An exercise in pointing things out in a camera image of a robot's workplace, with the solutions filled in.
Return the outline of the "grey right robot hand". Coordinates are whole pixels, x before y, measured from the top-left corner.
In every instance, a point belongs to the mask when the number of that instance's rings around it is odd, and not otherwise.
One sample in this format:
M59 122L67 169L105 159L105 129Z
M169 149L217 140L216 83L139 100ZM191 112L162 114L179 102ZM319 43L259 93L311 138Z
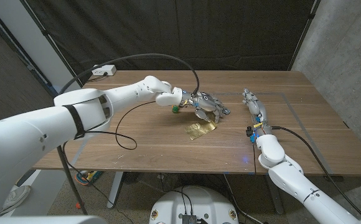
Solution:
M266 109L264 104L249 89L243 89L243 103L247 105L250 113L259 117L260 121L267 120Z

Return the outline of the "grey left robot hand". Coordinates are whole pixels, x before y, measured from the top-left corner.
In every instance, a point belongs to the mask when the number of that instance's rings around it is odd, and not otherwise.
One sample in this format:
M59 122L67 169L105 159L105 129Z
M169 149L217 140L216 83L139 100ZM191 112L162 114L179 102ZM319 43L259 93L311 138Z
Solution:
M212 120L208 113L214 114L214 123L218 123L219 118L230 114L230 110L218 98L199 91L196 94L183 91L179 106L181 108L193 106L196 117L207 122Z

